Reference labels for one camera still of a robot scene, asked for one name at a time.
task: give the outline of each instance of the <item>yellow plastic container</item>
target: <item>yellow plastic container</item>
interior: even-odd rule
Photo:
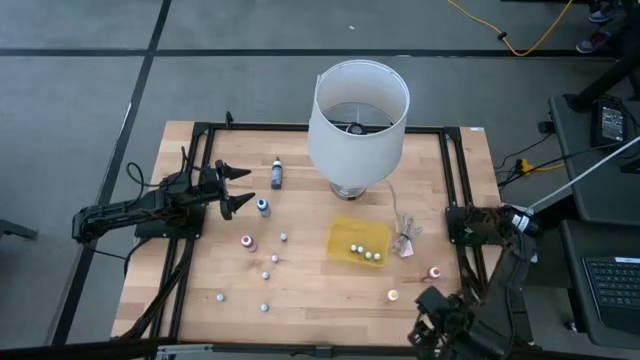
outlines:
[[[387,262],[391,234],[385,223],[336,216],[329,226],[327,254],[330,259],[381,267]],[[364,252],[351,251],[351,245],[364,247]],[[365,253],[380,254],[379,260],[365,258]]]

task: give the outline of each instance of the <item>shoe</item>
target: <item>shoe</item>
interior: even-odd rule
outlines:
[[[608,33],[597,31],[591,35],[589,40],[582,40],[576,45],[576,50],[581,54],[592,54],[607,46],[610,38],[611,36]]]
[[[600,7],[600,10],[589,15],[589,21],[591,21],[592,23],[600,24],[613,19],[622,12],[624,12],[624,8],[619,3],[618,5],[604,3],[604,5]]]

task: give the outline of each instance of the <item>white lamp shade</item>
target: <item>white lamp shade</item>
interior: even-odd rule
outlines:
[[[318,77],[309,120],[308,146],[313,165],[330,182],[347,188],[375,184],[387,177],[402,156],[409,100],[407,84],[386,65],[351,60],[327,70]],[[323,112],[345,103],[376,107],[393,125],[367,135],[340,130]]]

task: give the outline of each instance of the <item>floor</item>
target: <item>floor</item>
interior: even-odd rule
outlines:
[[[156,26],[162,0],[0,0],[0,218],[40,231],[34,242],[7,236],[0,244],[0,348],[50,342],[80,250],[70,238],[71,217],[109,188],[101,184],[121,131],[129,135],[123,124],[133,127],[122,163],[135,161],[150,174],[168,120],[221,121],[229,110],[239,122],[306,122],[315,76],[362,57],[339,56],[336,49],[388,50],[366,52],[374,55],[418,54],[408,50],[415,49],[422,56],[366,58],[407,81],[410,124],[482,126],[498,163],[541,138],[536,123],[547,119],[550,96],[580,91],[613,61],[506,56],[492,30],[445,0],[164,4],[170,5],[166,23]],[[518,49],[534,43],[562,9],[498,0],[460,4],[499,24]],[[574,55],[575,43],[593,30],[587,13],[572,6],[541,48]],[[295,56],[247,51],[270,48],[281,50],[271,55]],[[219,49],[251,56],[210,56]],[[623,82],[614,93],[630,96],[630,86]],[[535,164],[559,154],[552,137],[526,157]],[[563,171],[537,174],[506,187],[503,199],[529,205],[566,180]],[[136,192],[121,171],[111,199]],[[132,229],[113,231],[99,249],[125,254],[132,238]],[[94,257],[69,342],[108,339],[122,282],[121,260]],[[562,292],[525,292],[534,339],[545,349],[640,356],[566,331],[561,318],[570,310]]]

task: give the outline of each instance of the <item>wooden board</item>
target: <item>wooden board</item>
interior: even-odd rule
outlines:
[[[167,123],[153,182],[179,168],[180,146],[188,147],[192,128],[192,122]],[[499,205],[484,131],[461,130],[475,204]],[[455,250],[444,221],[448,203],[437,136],[408,134],[400,164],[389,177],[398,210],[412,214],[424,232],[414,242],[414,256],[391,255],[383,268],[328,260],[325,245],[335,215],[383,222],[395,234],[387,184],[370,186],[357,201],[339,200],[314,169],[306,137],[305,132],[216,131],[212,163],[223,159],[253,171],[229,182],[229,192],[255,191],[256,199],[267,199],[273,211],[270,218],[262,218],[251,202],[232,221],[224,221],[211,206],[195,246],[180,341],[408,346],[406,336],[417,316],[416,297],[431,284],[445,295],[460,288]],[[203,148],[201,144],[198,157]],[[457,174],[452,146],[451,150]],[[276,156],[284,165],[279,191],[270,188]],[[463,203],[459,180],[456,187],[458,201]],[[288,234],[287,243],[280,241],[281,233]],[[240,245],[244,234],[257,241],[255,253]],[[166,247],[166,239],[154,239],[131,259],[114,335],[131,327],[155,296]],[[492,272],[499,249],[485,248],[487,270]],[[280,257],[279,263],[271,262],[273,254]],[[440,267],[442,277],[421,282],[420,276],[431,266]],[[264,271],[271,273],[267,281],[261,278]],[[386,300],[391,289],[400,294],[396,302]],[[225,294],[225,302],[216,300],[219,293]],[[260,311],[263,303],[270,306],[266,313]],[[172,304],[170,299],[163,334],[168,331]]]

